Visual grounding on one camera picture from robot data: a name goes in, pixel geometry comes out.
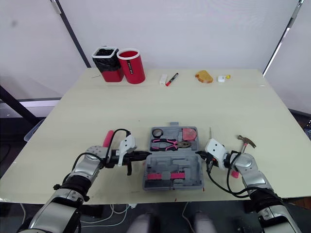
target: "white eraser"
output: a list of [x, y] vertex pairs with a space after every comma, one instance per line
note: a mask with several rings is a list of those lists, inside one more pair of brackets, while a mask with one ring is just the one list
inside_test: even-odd
[[220, 83], [224, 83], [225, 82], [225, 76], [218, 76], [217, 81]]
[[165, 85], [167, 74], [162, 74], [160, 78], [160, 84]]

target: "hammer head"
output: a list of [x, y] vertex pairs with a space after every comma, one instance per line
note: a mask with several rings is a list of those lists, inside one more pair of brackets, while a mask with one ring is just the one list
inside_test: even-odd
[[253, 148], [256, 147], [255, 143], [253, 143], [253, 141], [247, 137], [242, 137], [241, 135], [238, 136], [239, 140], [242, 140], [244, 143], [251, 145]]

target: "open toolbox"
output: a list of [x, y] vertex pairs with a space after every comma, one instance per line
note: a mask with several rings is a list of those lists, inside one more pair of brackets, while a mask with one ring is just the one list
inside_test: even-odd
[[150, 152], [145, 162], [144, 190], [201, 189], [203, 173], [198, 151], [196, 127], [180, 127], [171, 122], [169, 127], [151, 129]]

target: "red marker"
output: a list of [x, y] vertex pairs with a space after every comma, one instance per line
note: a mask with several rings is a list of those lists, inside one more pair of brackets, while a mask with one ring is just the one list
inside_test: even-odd
[[177, 78], [178, 77], [178, 73], [176, 73], [172, 78], [171, 78], [171, 80], [169, 80], [167, 83], [165, 83], [165, 85], [166, 86], [169, 86], [170, 84], [171, 84], [171, 82], [173, 82], [173, 80], [175, 79], [175, 78]]

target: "table surface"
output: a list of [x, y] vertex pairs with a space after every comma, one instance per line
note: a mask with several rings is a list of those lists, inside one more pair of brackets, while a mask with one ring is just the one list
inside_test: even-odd
[[[197, 81], [194, 69], [150, 69], [146, 81], [132, 85], [106, 83], [96, 68], [89, 68], [64, 95], [0, 180], [0, 200], [45, 203], [53, 186], [61, 183], [75, 158], [92, 145], [101, 145], [109, 130], [126, 128], [136, 138], [138, 150], [147, 150], [151, 128], [196, 126], [200, 149], [212, 136], [227, 150], [240, 150], [237, 135], [252, 139], [247, 147], [259, 169], [281, 197], [311, 195], [311, 142], [286, 106], [254, 69], [208, 70], [214, 82]], [[169, 86], [159, 84], [160, 75], [179, 77]], [[215, 77], [231, 74], [218, 83]], [[124, 139], [115, 137], [116, 149]], [[143, 162], [103, 169], [89, 190], [88, 204], [173, 201], [235, 200], [207, 177], [204, 190], [144, 191]], [[212, 176], [225, 186], [225, 171], [214, 168]], [[241, 178], [231, 178], [232, 189], [243, 188]]]

